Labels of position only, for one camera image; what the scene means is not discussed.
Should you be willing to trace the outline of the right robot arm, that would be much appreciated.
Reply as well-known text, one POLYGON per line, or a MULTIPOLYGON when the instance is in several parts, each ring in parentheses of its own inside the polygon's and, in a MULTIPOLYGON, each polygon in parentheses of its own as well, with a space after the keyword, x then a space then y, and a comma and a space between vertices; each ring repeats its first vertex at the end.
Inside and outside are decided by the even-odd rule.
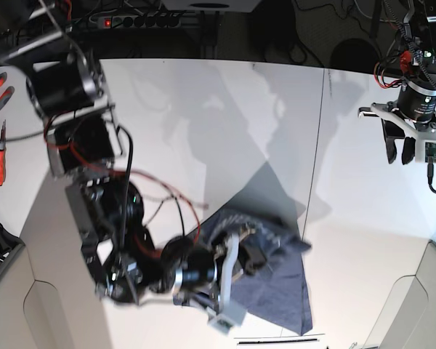
POLYGON ((119 304, 138 304, 146 291, 184 294, 222 305, 232 282, 267 265, 258 239, 260 222, 234 214, 183 233, 156 249, 143 222, 144 203, 130 180, 132 168, 116 169, 106 113, 96 109, 106 96, 101 65, 76 42, 64 60, 36 70, 25 55, 50 42, 68 40, 57 21, 54 30, 0 56, 26 77, 26 89, 44 122, 44 142, 57 177, 67 176, 68 202, 81 236, 86 266, 102 295, 119 304))

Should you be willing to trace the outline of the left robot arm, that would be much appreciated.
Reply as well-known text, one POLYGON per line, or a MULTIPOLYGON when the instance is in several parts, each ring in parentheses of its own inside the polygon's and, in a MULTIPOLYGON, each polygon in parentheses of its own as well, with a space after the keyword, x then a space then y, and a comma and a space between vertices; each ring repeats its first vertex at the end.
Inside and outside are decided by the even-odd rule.
POLYGON ((371 106, 387 160, 436 164, 436 1, 403 1, 403 17, 388 1, 381 5, 397 28, 391 52, 374 66, 376 83, 397 90, 395 100, 371 106))

